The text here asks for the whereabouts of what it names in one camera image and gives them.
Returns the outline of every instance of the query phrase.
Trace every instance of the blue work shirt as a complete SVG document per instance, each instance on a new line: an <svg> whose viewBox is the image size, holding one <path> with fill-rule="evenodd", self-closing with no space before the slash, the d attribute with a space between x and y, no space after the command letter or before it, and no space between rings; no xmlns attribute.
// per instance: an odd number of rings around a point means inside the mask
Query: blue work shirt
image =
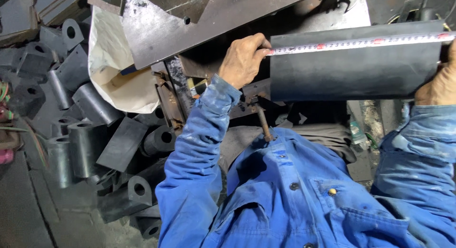
<svg viewBox="0 0 456 248"><path fill-rule="evenodd" d="M159 246L454 247L454 105L405 108L388 134L369 193L327 147L273 128L233 163L228 197L217 165L241 92L218 76L197 100L156 188Z"/></svg>

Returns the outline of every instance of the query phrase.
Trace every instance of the measuring tape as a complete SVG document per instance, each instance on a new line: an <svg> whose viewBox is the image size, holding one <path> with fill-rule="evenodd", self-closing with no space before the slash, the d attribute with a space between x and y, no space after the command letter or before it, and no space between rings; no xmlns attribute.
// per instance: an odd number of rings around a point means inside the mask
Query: measuring tape
<svg viewBox="0 0 456 248"><path fill-rule="evenodd" d="M298 54L318 51L341 50L351 48L369 48L384 47L392 45L430 43L452 41L456 37L456 32L439 32L439 33L419 33L407 35L379 36L373 38L359 38L349 40L331 41L325 43L311 43L299 46L287 46L281 48L272 48L268 56Z"/></svg>

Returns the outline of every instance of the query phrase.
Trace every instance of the hand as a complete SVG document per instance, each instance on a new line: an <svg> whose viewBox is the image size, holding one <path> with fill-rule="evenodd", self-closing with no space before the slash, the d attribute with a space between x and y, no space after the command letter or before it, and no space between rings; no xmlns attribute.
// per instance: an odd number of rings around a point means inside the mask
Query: hand
<svg viewBox="0 0 456 248"><path fill-rule="evenodd" d="M236 89L244 87L258 74L259 63L269 53L268 48L271 44L262 33L233 41L218 75Z"/></svg>
<svg viewBox="0 0 456 248"><path fill-rule="evenodd" d="M432 81L415 93L415 105L456 105L456 42L448 51L448 63Z"/></svg>

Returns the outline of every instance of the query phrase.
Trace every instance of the gray trousers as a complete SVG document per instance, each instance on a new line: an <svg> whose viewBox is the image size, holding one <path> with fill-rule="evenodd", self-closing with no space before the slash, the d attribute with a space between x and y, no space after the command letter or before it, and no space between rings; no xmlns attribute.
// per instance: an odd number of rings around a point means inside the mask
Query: gray trousers
<svg viewBox="0 0 456 248"><path fill-rule="evenodd" d="M350 129L338 123L319 123L296 125L285 121L279 128L292 129L305 139L321 144L336 152L346 163L356 162L350 148L352 135ZM262 133L260 127L238 126L229 128L220 144L219 165L227 173L232 163Z"/></svg>

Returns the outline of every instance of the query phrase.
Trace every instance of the shirt sleeve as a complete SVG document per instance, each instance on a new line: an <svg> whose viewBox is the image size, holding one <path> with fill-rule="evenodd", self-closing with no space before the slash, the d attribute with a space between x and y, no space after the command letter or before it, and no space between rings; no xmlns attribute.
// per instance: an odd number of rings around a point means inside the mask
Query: shirt sleeve
<svg viewBox="0 0 456 248"><path fill-rule="evenodd" d="M166 179L155 189L162 219L159 247L200 247L207 236L222 190L219 146L240 96L214 75L196 101L165 163Z"/></svg>
<svg viewBox="0 0 456 248"><path fill-rule="evenodd" d="M456 105L404 108L405 123L388 134L371 193L427 247L454 245Z"/></svg>

